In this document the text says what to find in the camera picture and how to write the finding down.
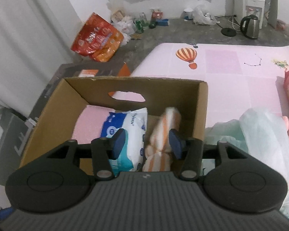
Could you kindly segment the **orange white striped towel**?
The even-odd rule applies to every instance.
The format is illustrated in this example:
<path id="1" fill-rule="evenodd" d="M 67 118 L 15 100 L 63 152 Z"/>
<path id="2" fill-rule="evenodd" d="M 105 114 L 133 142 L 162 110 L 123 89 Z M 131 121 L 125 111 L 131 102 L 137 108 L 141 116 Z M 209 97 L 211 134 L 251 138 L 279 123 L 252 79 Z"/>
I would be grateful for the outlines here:
<path id="1" fill-rule="evenodd" d="M 145 147 L 143 172 L 168 172 L 173 162 L 169 143 L 169 131 L 179 130 L 181 114 L 174 107 L 167 107 L 153 128 L 149 143 Z"/>

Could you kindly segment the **white plastic bag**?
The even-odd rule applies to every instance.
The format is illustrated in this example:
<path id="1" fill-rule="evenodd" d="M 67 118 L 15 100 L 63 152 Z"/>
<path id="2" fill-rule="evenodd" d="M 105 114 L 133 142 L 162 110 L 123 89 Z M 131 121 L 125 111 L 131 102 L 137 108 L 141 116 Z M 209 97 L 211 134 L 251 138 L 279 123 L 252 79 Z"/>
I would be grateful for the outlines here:
<path id="1" fill-rule="evenodd" d="M 216 123 L 205 132 L 206 144 L 226 141 L 280 173 L 288 184 L 281 212 L 289 219 L 289 117 L 248 109 L 240 119 Z"/>

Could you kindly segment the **pink foam pad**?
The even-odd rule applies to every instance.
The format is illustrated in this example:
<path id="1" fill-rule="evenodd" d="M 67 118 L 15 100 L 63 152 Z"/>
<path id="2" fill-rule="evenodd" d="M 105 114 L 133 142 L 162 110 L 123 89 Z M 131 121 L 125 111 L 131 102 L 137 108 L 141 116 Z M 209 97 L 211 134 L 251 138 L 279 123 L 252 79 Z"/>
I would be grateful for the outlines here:
<path id="1" fill-rule="evenodd" d="M 103 123 L 114 109 L 107 107 L 87 105 L 79 115 L 71 139 L 78 144 L 88 144 L 101 136 Z"/>

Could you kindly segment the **blue white wipes pack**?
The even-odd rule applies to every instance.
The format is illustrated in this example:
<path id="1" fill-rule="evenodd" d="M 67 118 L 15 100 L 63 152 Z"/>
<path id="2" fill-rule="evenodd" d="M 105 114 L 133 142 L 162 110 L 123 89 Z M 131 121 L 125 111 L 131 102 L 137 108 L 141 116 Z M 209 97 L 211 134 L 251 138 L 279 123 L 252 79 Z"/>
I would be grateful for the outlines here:
<path id="1" fill-rule="evenodd" d="M 144 160 L 144 140 L 147 130 L 147 108 L 115 113 L 110 112 L 103 123 L 101 137 L 111 138 L 119 130 L 124 129 L 125 144 L 115 160 L 109 160 L 113 173 L 135 172 L 140 169 Z"/>

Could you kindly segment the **brown cardboard box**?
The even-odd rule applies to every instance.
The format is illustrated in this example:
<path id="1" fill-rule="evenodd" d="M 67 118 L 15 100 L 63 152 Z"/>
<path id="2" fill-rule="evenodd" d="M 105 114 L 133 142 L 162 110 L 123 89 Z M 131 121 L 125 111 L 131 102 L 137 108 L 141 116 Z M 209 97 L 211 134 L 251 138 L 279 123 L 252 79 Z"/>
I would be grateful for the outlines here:
<path id="1" fill-rule="evenodd" d="M 76 121 L 87 105 L 120 112 L 147 108 L 144 148 L 167 107 L 181 114 L 180 136 L 204 139 L 208 84 L 198 80 L 96 77 L 64 78 L 44 107 L 23 153 L 25 166 L 71 139 Z"/>

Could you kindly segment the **red orange snack bag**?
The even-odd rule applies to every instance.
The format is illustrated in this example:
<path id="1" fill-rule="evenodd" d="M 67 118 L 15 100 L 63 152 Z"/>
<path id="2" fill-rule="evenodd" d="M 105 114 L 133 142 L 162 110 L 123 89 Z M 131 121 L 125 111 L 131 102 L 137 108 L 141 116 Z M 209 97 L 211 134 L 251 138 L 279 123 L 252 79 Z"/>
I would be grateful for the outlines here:
<path id="1" fill-rule="evenodd" d="M 97 62 L 108 62 L 124 39 L 123 34 L 93 13 L 74 39 L 71 50 Z"/>

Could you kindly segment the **black kettle base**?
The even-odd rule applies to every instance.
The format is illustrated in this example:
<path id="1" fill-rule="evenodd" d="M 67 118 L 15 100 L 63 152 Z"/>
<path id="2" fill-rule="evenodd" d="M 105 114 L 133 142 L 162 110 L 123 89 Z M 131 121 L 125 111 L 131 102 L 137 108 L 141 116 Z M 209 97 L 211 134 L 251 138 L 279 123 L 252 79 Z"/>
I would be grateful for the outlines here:
<path id="1" fill-rule="evenodd" d="M 231 28 L 222 28 L 221 33 L 227 37 L 234 37 L 236 36 L 236 31 Z"/>

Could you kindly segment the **green bottles on floor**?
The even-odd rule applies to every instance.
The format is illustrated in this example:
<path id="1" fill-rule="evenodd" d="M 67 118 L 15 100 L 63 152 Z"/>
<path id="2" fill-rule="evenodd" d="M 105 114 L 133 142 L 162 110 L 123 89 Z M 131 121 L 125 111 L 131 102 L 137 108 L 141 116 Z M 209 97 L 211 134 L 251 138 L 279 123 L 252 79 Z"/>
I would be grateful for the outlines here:
<path id="1" fill-rule="evenodd" d="M 135 18 L 134 24 L 136 25 L 137 33 L 144 33 L 149 28 L 149 23 L 144 12 L 141 12 L 138 17 Z"/>

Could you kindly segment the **blue tray on floor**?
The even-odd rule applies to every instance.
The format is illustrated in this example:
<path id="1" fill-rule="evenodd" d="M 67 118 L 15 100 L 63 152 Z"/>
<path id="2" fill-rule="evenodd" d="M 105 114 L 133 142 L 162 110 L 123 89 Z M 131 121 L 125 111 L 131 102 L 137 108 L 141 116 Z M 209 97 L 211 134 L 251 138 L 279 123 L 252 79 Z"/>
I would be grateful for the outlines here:
<path id="1" fill-rule="evenodd" d="M 156 25 L 157 26 L 162 26 L 162 27 L 166 27 L 169 26 L 169 19 L 157 19 L 156 20 Z"/>

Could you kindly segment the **white curtain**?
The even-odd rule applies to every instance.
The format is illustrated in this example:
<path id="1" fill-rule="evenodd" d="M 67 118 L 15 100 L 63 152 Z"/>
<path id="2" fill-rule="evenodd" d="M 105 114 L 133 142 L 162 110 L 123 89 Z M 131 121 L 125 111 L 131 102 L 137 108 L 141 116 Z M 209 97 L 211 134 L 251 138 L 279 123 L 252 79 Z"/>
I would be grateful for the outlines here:
<path id="1" fill-rule="evenodd" d="M 81 21 L 69 0 L 0 0 L 0 104 L 29 116 L 71 51 Z"/>

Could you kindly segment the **white bag on floor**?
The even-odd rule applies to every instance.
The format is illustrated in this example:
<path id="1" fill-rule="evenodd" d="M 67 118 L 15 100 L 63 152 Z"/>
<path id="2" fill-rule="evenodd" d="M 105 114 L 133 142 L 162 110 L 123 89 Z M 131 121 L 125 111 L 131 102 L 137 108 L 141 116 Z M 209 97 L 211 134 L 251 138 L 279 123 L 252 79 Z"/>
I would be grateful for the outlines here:
<path id="1" fill-rule="evenodd" d="M 193 22 L 197 25 L 213 26 L 218 23 L 214 15 L 210 13 L 208 6 L 200 4 L 193 10 Z"/>

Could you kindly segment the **steel electric kettle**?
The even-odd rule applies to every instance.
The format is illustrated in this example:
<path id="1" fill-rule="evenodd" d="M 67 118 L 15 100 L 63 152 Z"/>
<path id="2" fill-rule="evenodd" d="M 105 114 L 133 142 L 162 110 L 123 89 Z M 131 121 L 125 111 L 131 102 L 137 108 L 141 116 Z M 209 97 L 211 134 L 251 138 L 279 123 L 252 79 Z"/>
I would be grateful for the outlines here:
<path id="1" fill-rule="evenodd" d="M 256 40 L 259 36 L 260 25 L 256 15 L 249 15 L 242 18 L 240 22 L 242 34 L 249 39 Z"/>

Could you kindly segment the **white water dispenser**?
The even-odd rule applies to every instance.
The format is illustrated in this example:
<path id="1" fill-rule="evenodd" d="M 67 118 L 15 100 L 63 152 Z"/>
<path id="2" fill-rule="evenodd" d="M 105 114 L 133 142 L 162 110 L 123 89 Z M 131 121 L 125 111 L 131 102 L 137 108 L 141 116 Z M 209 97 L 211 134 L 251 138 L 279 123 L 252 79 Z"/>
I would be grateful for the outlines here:
<path id="1" fill-rule="evenodd" d="M 263 26 L 265 0 L 234 0 L 234 11 L 238 23 L 245 16 L 255 15 L 258 17 L 260 29 Z"/>

